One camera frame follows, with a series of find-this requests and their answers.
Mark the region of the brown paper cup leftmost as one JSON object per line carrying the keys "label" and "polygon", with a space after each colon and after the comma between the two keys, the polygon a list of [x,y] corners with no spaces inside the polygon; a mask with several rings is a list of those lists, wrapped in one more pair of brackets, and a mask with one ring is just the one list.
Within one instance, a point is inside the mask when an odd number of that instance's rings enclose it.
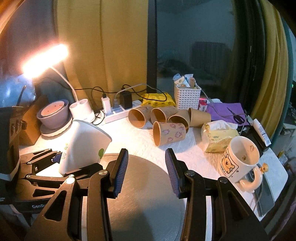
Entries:
{"label": "brown paper cup leftmost", "polygon": [[143,128],[151,119],[152,106],[143,105],[138,108],[133,108],[128,113],[129,122],[136,128]]}

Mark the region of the white scalloped plate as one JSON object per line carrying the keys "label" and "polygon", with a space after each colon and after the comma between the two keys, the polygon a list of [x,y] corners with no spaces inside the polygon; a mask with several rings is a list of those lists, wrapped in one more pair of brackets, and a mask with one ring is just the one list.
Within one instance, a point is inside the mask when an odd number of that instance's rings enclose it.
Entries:
{"label": "white scalloped plate", "polygon": [[50,129],[46,127],[44,124],[42,124],[40,126],[40,132],[45,137],[57,136],[59,134],[62,134],[62,132],[64,132],[65,130],[67,130],[67,128],[69,128],[69,126],[72,124],[72,121],[73,121],[73,117],[72,117],[72,114],[70,113],[68,114],[66,122],[61,127]]}

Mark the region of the purple bowl with pink lid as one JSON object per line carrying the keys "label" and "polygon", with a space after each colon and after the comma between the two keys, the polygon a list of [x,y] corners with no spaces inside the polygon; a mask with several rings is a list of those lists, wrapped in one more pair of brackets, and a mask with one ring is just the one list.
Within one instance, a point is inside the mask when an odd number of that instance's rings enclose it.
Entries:
{"label": "purple bowl with pink lid", "polygon": [[37,119],[49,129],[60,128],[67,121],[69,114],[68,105],[69,101],[66,99],[52,102],[39,110]]}

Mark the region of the white paper cup green print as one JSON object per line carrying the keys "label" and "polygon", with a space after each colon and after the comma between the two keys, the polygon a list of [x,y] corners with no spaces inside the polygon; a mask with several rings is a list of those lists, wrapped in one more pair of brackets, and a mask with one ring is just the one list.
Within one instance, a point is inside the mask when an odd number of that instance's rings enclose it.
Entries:
{"label": "white paper cup green print", "polygon": [[74,120],[62,150],[59,173],[64,175],[102,159],[112,138],[99,127],[83,120]]}

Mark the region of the yellow snack packet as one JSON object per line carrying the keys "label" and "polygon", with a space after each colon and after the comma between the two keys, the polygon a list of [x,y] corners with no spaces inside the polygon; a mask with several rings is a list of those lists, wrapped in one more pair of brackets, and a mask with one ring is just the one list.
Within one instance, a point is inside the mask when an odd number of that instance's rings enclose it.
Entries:
{"label": "yellow snack packet", "polygon": [[151,105],[153,108],[161,108],[166,106],[174,106],[176,104],[173,98],[167,93],[145,93],[140,96],[142,105]]}

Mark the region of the white ceramic bear mug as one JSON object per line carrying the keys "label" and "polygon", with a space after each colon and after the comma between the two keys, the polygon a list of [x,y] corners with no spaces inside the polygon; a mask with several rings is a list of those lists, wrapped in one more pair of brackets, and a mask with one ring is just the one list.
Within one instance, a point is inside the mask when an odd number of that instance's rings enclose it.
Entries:
{"label": "white ceramic bear mug", "polygon": [[257,166],[260,154],[257,146],[250,139],[234,137],[219,161],[219,173],[232,183],[240,183],[243,190],[253,193],[262,183],[263,174],[269,171],[264,163]]}

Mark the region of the white lattice basket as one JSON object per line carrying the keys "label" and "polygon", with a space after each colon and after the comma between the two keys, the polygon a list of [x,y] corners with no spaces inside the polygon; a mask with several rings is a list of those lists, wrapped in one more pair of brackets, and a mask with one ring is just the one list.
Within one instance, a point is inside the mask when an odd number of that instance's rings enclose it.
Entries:
{"label": "white lattice basket", "polygon": [[177,73],[173,77],[173,82],[177,109],[198,109],[201,88],[197,85],[193,74],[180,75]]}

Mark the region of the yellow curtain left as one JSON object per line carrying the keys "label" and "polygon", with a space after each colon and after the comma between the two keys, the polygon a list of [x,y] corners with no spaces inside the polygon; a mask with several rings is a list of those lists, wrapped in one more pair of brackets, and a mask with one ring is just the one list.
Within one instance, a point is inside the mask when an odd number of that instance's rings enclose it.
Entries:
{"label": "yellow curtain left", "polygon": [[64,67],[79,98],[102,106],[122,85],[147,81],[147,1],[54,1],[59,41],[68,46]]}

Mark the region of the white USB charger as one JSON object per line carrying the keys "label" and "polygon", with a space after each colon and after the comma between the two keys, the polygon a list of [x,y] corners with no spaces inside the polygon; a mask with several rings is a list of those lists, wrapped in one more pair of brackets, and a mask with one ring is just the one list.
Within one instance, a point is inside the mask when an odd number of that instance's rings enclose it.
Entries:
{"label": "white USB charger", "polygon": [[106,115],[112,113],[111,102],[109,97],[102,97],[101,98],[102,106]]}

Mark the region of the pink small box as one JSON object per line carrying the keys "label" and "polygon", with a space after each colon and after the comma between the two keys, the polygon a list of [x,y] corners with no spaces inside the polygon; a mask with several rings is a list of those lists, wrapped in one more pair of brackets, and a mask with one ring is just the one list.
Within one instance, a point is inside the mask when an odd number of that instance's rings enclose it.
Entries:
{"label": "pink small box", "polygon": [[199,99],[199,106],[198,106],[198,109],[202,112],[206,112],[207,110],[207,106],[208,106],[208,103],[207,103],[207,99],[206,98],[200,98]]}

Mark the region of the black power adapter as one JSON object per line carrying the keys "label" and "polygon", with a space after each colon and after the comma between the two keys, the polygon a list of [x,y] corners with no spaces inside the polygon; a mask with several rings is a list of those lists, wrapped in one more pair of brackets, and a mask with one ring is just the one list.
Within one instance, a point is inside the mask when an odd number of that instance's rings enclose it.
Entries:
{"label": "black power adapter", "polygon": [[128,90],[125,90],[119,94],[120,105],[124,109],[132,108],[132,93]]}

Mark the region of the brown paper cup rightmost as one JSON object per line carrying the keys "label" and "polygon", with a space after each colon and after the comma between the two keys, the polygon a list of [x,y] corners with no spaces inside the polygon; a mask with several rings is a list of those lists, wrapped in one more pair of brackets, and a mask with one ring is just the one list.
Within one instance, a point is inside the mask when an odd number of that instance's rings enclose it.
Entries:
{"label": "brown paper cup rightmost", "polygon": [[211,121],[211,114],[197,109],[189,108],[190,127],[201,127]]}

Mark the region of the black scissors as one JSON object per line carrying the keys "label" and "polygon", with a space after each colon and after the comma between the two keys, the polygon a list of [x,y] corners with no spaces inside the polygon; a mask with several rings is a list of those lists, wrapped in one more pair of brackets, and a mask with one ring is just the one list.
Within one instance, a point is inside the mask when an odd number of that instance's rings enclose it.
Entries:
{"label": "black scissors", "polygon": [[240,115],[235,114],[230,108],[227,108],[230,113],[233,115],[233,119],[234,121],[238,124],[238,125],[243,125],[245,123],[245,119],[243,117],[241,117]]}

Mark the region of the yellow curtain right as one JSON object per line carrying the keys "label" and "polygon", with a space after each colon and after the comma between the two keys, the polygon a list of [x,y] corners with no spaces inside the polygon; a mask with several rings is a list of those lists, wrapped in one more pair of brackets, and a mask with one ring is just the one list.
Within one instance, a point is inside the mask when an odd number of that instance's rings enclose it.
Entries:
{"label": "yellow curtain right", "polygon": [[266,27],[266,62],[258,98],[251,116],[269,138],[280,123],[288,77],[288,50],[280,13],[269,1],[260,1]]}

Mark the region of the brown cardboard box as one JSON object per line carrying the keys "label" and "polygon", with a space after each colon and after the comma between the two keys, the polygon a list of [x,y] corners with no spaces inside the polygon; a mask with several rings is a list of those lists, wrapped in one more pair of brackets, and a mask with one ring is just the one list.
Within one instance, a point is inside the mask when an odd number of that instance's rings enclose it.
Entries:
{"label": "brown cardboard box", "polygon": [[27,128],[20,132],[20,145],[32,146],[40,136],[41,122],[37,118],[37,113],[48,104],[46,95],[41,95],[25,112],[23,120],[27,123]]}

